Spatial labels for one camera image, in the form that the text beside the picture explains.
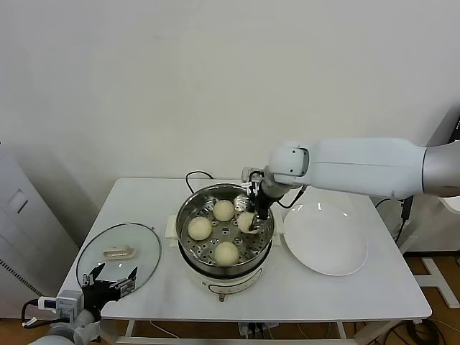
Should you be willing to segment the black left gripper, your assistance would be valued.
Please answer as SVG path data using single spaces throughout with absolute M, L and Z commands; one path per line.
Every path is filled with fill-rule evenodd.
M 138 267 L 135 267 L 127 278 L 118 280 L 116 287 L 109 281 L 96 281 L 104 267 L 105 264 L 101 263 L 89 273 L 83 274 L 83 304 L 93 316 L 101 315 L 104 306 L 108 302 L 118 301 L 121 293 L 131 293 L 136 288 Z

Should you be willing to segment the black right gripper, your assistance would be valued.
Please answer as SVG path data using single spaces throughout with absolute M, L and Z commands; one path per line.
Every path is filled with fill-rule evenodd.
M 262 185 L 259 185 L 257 195 L 253 193 L 248 195 L 247 212 L 254 213 L 256 211 L 249 225 L 250 233 L 257 233 L 259 231 L 259 220 L 268 219 L 270 207 L 274 202 L 275 198 L 267 195 Z

